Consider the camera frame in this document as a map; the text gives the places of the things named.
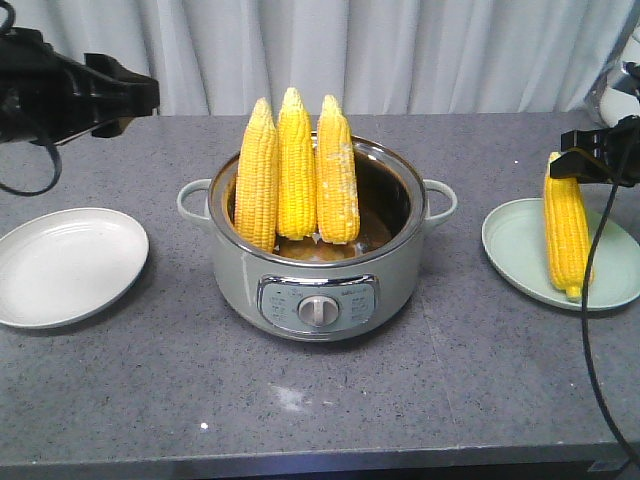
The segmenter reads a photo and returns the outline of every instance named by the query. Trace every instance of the control panel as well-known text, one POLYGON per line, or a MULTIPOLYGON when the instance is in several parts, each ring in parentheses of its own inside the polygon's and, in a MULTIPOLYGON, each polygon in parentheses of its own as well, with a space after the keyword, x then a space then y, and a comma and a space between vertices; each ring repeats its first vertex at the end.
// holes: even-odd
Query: control panel
POLYGON ((258 285, 258 310, 278 328, 322 335, 369 320, 377 291, 373 275, 343 279, 267 276, 258 285))

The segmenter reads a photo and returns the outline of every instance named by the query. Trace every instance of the black cable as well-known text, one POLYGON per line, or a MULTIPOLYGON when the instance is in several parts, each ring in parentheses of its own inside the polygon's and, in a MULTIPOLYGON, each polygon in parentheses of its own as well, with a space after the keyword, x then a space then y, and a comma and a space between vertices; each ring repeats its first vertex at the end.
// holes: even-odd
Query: black cable
POLYGON ((4 8, 7 11, 7 18, 5 18, 2 25, 0 25, 0 35, 4 35, 13 27, 16 21, 16 11, 11 4, 4 0, 0 0, 0 8, 4 8))
POLYGON ((31 131, 31 133, 33 133, 33 135, 35 135, 35 137, 37 138, 37 141, 40 144, 42 144, 44 148, 47 149, 47 152, 49 152, 49 156, 51 157, 51 162, 53 163, 53 176, 51 177, 51 181, 49 182, 49 184, 40 190, 36 190, 36 191, 18 190, 16 188, 6 185, 1 181, 0 181, 0 190, 4 190, 5 192, 12 193, 13 195, 18 195, 20 197, 35 197, 36 195, 41 195, 45 192, 48 192, 53 187, 55 187, 55 185, 58 183, 58 180, 60 179, 60 174, 62 173, 62 160, 60 159, 60 153, 58 152, 58 149, 56 148, 51 138, 49 138, 49 135, 47 134, 46 130, 42 128, 37 122, 35 122, 31 118, 29 118, 27 115, 25 115, 19 108, 15 107, 14 105, 10 105, 10 108, 13 111, 13 114, 16 117, 20 118, 20 121, 22 123, 28 125, 29 130, 31 131))
POLYGON ((591 381, 591 388, 593 389, 593 393, 598 402, 598 407, 600 408, 600 412, 604 417, 605 422, 607 422, 607 426, 613 436, 618 441, 620 447, 625 451, 629 460, 635 464, 635 466, 640 469, 640 455, 638 452, 634 450, 634 448, 629 444, 629 442, 624 438, 624 435, 616 425, 615 420, 613 419, 609 408, 607 407, 607 403, 602 394, 602 390, 600 389, 600 385, 598 384, 598 377, 596 376, 595 367, 593 365, 593 356, 591 355, 591 342, 589 341, 589 319, 587 315, 587 302, 589 299, 589 279, 591 278, 591 270, 593 267, 593 259, 595 257, 596 248, 598 247, 598 243, 600 242, 600 237, 602 236, 602 232, 604 231, 604 227, 609 219, 609 215, 611 213, 611 209, 613 207, 613 202, 616 197, 616 193, 618 192, 618 187, 620 186, 620 180, 622 178, 622 173, 624 172, 627 161, 629 160, 629 154, 631 153, 631 149, 633 145, 638 141, 640 135, 640 119, 636 122, 636 126, 631 134, 631 138, 627 143, 622 159, 620 160, 620 165, 616 171, 616 176, 613 179, 613 185, 611 187, 611 193, 609 193, 609 199, 607 200, 607 205, 602 213, 602 218, 600 219, 600 223, 598 224, 598 228, 593 237, 593 241, 591 242, 591 248, 589 250, 589 256, 587 257, 587 265, 585 268, 584 279, 582 281, 582 305, 580 308, 580 320, 582 325, 582 346, 584 348, 584 358, 587 363, 587 371, 589 372, 589 380, 591 381))

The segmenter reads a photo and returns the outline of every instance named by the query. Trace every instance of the mint green plate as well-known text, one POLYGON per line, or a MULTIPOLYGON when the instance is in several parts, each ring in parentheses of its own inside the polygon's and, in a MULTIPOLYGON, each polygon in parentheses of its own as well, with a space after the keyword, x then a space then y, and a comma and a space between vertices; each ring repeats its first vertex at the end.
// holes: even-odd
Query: mint green plate
MULTIPOLYGON (((587 212, 592 236, 600 218, 587 212)), ((493 266, 514 287, 550 305, 580 310, 580 303, 568 301, 549 280, 541 198, 514 200, 494 209, 482 224, 482 243, 493 266)), ((611 220, 600 238, 593 271, 589 310, 619 307, 640 295, 640 246, 611 220)))

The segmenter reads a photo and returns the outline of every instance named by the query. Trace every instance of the yellow corn cob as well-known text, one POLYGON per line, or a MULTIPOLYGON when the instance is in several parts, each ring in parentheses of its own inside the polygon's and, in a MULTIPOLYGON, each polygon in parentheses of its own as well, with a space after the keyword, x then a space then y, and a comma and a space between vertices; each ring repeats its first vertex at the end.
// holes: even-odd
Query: yellow corn cob
POLYGON ((360 230, 360 213, 351 129, 333 95, 324 97, 318 120, 316 171, 322 240, 354 240, 360 230))
POLYGON ((278 137, 266 99, 259 99, 242 139, 234 225, 242 238, 272 251, 278 207, 278 137))
POLYGON ((297 89, 288 88, 278 117, 278 233, 302 240, 316 231, 316 172, 311 119, 297 89))
MULTIPOLYGON (((549 163, 559 156, 553 152, 549 163)), ((564 290, 570 301, 579 302, 590 240, 582 193, 575 178, 551 178, 547 167, 544 215, 551 283, 564 290)))

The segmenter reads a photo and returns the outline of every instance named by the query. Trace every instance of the white curtain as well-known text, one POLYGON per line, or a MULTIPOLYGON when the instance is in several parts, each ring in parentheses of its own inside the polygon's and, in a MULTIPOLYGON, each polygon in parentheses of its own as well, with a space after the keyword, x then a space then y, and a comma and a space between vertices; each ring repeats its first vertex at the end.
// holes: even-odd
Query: white curtain
POLYGON ((13 0, 63 55, 161 86, 163 115, 237 115, 296 86, 349 114, 580 108, 634 0, 13 0))

